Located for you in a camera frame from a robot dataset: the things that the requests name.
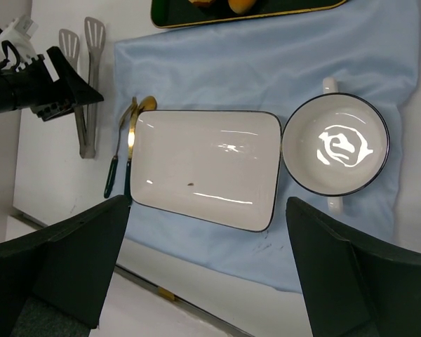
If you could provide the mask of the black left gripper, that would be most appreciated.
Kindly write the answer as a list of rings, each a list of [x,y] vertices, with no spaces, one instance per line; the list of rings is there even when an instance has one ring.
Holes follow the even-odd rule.
[[[47,54],[58,74],[57,81],[48,83],[40,69],[5,74],[0,77],[0,113],[25,108],[43,121],[73,112],[73,106],[90,105],[104,100],[69,64],[57,46]]]

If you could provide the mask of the orange bagel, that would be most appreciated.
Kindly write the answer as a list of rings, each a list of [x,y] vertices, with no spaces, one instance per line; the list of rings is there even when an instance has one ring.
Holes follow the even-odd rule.
[[[215,0],[189,0],[189,2],[198,8],[208,8],[215,2]]]

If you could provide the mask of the metal serving tongs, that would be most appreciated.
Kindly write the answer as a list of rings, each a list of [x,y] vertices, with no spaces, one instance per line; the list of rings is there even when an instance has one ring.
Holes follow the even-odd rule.
[[[88,84],[98,90],[100,60],[106,41],[105,25],[96,18],[86,17],[84,19],[84,33],[89,57]],[[80,52],[79,36],[71,30],[60,29],[58,40],[59,47],[67,62],[77,71]],[[97,111],[97,103],[74,108],[79,154],[82,159],[93,159],[95,157]]]

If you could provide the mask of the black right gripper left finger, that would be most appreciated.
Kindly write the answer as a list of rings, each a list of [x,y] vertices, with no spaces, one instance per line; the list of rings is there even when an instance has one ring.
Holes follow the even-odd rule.
[[[89,336],[99,325],[129,211],[119,195],[0,243],[0,336]]]

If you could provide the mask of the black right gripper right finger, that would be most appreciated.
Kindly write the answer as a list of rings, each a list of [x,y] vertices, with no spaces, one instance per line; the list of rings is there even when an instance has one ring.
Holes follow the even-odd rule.
[[[297,197],[286,222],[313,336],[421,336],[421,253]]]

